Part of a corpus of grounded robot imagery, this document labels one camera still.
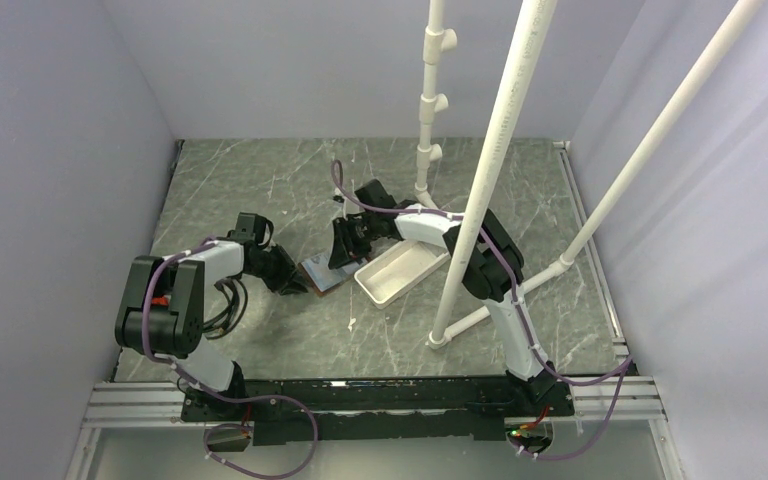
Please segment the brown leather card holder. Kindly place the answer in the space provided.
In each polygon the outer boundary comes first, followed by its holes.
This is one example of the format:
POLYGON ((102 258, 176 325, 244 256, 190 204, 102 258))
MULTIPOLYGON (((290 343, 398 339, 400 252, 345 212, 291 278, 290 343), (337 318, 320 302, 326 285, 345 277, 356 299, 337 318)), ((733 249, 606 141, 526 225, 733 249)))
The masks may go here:
POLYGON ((349 281, 353 275, 346 275, 337 269, 330 269, 328 261, 330 255, 327 252, 318 253, 298 264, 301 273, 309 281, 313 292, 317 296, 328 295, 331 291, 349 281))

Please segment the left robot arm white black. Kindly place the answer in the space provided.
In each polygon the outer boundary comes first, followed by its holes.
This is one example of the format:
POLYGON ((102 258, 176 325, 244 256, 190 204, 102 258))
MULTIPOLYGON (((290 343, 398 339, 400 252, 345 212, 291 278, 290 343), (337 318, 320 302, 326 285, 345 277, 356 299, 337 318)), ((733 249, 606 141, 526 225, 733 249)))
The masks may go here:
POLYGON ((208 407, 224 420, 245 411, 248 394, 241 367, 206 338, 206 293, 243 276, 261 280, 275 294, 305 293, 305 278, 273 232, 266 217, 241 213, 224 236, 173 255, 138 256, 118 309, 116 343, 169 367, 205 393, 208 407))

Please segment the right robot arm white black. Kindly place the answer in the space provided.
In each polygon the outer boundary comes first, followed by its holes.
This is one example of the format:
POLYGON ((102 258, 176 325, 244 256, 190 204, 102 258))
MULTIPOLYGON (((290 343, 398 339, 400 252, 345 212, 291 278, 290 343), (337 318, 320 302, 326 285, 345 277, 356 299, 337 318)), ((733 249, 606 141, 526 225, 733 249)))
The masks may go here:
MULTIPOLYGON (((410 201, 396 202, 377 179, 356 190, 355 196, 361 203, 360 212, 332 221, 330 269, 368 256, 380 239, 418 241, 454 251, 462 230, 460 214, 410 201)), ((481 414, 571 416, 570 388, 549 373, 552 363, 525 317, 522 267, 519 248, 495 214, 487 211, 479 236, 468 249, 461 283, 487 308, 502 337, 506 381, 500 397, 479 391, 465 407, 481 414)))

